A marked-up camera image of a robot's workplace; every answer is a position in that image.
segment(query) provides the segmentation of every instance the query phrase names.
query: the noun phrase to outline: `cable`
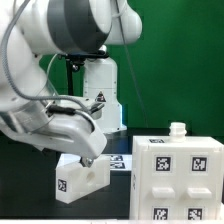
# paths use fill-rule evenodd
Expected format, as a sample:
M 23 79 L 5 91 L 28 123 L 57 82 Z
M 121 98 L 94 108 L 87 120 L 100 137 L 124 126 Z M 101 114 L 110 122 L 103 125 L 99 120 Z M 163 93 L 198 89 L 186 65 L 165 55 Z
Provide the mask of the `cable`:
M 75 98 L 73 98 L 72 96 L 35 96 L 35 97 L 34 96 L 28 96 L 28 95 L 23 94 L 18 89 L 16 84 L 14 83 L 14 80 L 12 78 L 11 72 L 9 70 L 9 65 L 8 65 L 7 46 L 8 46 L 8 41 L 9 41 L 9 37 L 10 37 L 11 32 L 12 32 L 12 29 L 14 28 L 15 24 L 17 23 L 18 19 L 20 18 L 20 15 L 22 14 L 23 10 L 26 8 L 26 6 L 28 5 L 29 2 L 30 2 L 30 0 L 25 0 L 23 2 L 23 4 L 19 7 L 17 13 L 13 17 L 12 21 L 9 23 L 9 25 L 8 25 L 6 31 L 5 31 L 5 34 L 3 36 L 2 43 L 1 43 L 2 65 L 3 65 L 5 76 L 8 80 L 9 85 L 12 87 L 14 92 L 23 99 L 30 100 L 30 101 L 68 100 L 68 101 L 75 102 L 76 104 L 78 104 L 83 109 L 84 112 L 89 114 L 90 112 L 87 109 L 87 107 L 84 104 L 82 104 L 79 100 L 76 100 Z
M 118 1 L 116 0 L 115 2 L 116 2 L 117 11 L 119 13 Z M 131 61 L 131 56 L 130 56 L 130 53 L 129 53 L 129 50 L 128 50 L 128 47 L 127 47 L 127 44 L 126 44 L 126 41 L 125 41 L 124 29 L 123 29 L 121 17 L 119 17 L 118 19 L 119 19 L 119 23 L 120 23 L 121 35 L 122 35 L 122 39 L 123 39 L 123 42 L 124 42 L 124 49 L 125 49 L 125 53 L 126 53 L 126 57 L 127 57 L 127 61 L 128 61 L 128 65 L 129 65 L 129 69 L 130 69 L 130 73 L 131 73 L 131 77 L 132 77 L 132 80 L 133 80 L 133 83 L 134 83 L 134 86 L 135 86 L 135 91 L 136 91 L 137 96 L 138 96 L 138 100 L 139 100 L 139 103 L 140 103 L 140 106 L 141 106 L 142 113 L 143 113 L 143 116 L 144 116 L 145 125 L 148 128 L 149 124 L 148 124 L 148 119 L 147 119 L 147 113 L 146 113 L 145 105 L 144 105 L 144 102 L 142 100 L 142 96 L 141 96 L 141 93 L 140 93 L 140 90 L 139 90 L 139 87 L 138 87 L 135 70 L 134 70 L 134 67 L 133 67 L 133 64 L 132 64 L 132 61 Z
M 50 62 L 49 62 L 49 64 L 48 64 L 48 66 L 47 66 L 47 77 L 50 75 L 50 71 L 51 71 L 52 64 L 53 64 L 53 62 L 54 62 L 54 60 L 55 60 L 55 58 L 56 58 L 57 56 L 58 56 L 58 55 L 55 54 L 55 55 L 51 58 L 51 60 L 50 60 Z
M 128 6 L 128 2 L 127 2 L 127 0 L 125 0 L 124 1 L 124 5 L 121 8 L 121 10 L 118 10 L 118 13 L 117 14 L 112 15 L 112 18 L 121 17 L 124 14 L 125 10 L 127 9 L 127 6 Z

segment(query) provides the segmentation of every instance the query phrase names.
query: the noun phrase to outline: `white cylinder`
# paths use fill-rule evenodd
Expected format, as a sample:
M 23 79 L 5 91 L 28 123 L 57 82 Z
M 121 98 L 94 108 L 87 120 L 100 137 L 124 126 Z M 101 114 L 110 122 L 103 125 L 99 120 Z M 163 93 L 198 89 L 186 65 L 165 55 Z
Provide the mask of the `white cylinder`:
M 184 142 L 186 140 L 186 124 L 180 122 L 173 122 L 170 126 L 170 141 Z

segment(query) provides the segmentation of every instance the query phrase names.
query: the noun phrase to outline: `white block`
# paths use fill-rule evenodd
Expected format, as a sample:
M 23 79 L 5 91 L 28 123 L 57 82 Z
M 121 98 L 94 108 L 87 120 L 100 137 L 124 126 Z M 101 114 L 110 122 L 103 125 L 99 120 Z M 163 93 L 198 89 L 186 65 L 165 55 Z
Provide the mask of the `white block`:
M 223 145 L 209 137 L 134 136 L 130 218 L 220 219 L 223 165 Z
M 212 192 L 207 188 L 188 188 L 187 193 L 192 199 L 212 198 Z
M 110 184 L 110 157 L 100 156 L 92 167 L 82 167 L 75 161 L 59 161 L 56 168 L 56 199 L 71 203 Z
M 152 194 L 154 198 L 175 198 L 175 192 L 172 187 L 153 187 Z

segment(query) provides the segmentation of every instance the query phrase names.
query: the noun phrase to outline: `green background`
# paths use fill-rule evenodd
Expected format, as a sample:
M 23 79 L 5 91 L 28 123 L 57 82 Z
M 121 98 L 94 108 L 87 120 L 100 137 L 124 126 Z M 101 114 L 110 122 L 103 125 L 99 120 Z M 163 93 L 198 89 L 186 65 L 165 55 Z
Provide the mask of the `green background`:
M 129 0 L 143 22 L 141 38 L 128 46 L 149 128 L 183 121 L 193 135 L 224 142 L 224 1 Z M 123 46 L 109 47 L 118 64 L 118 100 L 129 128 L 146 128 Z M 50 56 L 41 64 L 46 68 Z M 57 61 L 51 80 L 67 92 L 65 62 Z M 83 70 L 74 75 L 82 95 Z

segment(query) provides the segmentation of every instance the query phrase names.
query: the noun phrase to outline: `black cable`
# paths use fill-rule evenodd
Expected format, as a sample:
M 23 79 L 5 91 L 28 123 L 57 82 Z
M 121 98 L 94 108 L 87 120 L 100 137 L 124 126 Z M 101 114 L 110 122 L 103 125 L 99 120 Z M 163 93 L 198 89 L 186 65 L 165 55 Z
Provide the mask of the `black cable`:
M 115 2 L 116 2 L 117 11 L 118 11 L 118 14 L 119 14 L 118 1 L 116 0 Z M 122 39 L 123 39 L 123 43 L 124 43 L 124 49 L 125 49 L 125 53 L 126 53 L 131 77 L 132 77 L 132 80 L 133 80 L 133 83 L 134 83 L 134 86 L 135 86 L 135 91 L 137 93 L 139 104 L 141 106 L 141 110 L 142 110 L 143 117 L 144 117 L 144 120 L 145 120 L 145 125 L 148 128 L 149 124 L 148 124 L 148 119 L 147 119 L 147 113 L 146 113 L 145 105 L 144 105 L 144 102 L 143 102 L 143 99 L 142 99 L 142 95 L 141 95 L 140 90 L 139 90 L 139 86 L 138 86 L 138 82 L 137 82 L 137 78 L 136 78 L 136 73 L 135 73 L 135 70 L 134 70 L 134 67 L 133 67 L 133 64 L 132 64 L 132 61 L 131 61 L 131 56 L 130 56 L 130 53 L 129 53 L 129 50 L 128 50 L 128 47 L 127 47 L 127 44 L 126 44 L 126 41 L 125 41 L 124 29 L 123 29 L 123 25 L 122 25 L 122 21 L 121 21 L 121 16 L 118 17 L 118 20 L 119 20 L 119 24 L 120 24 L 121 35 L 122 35 Z

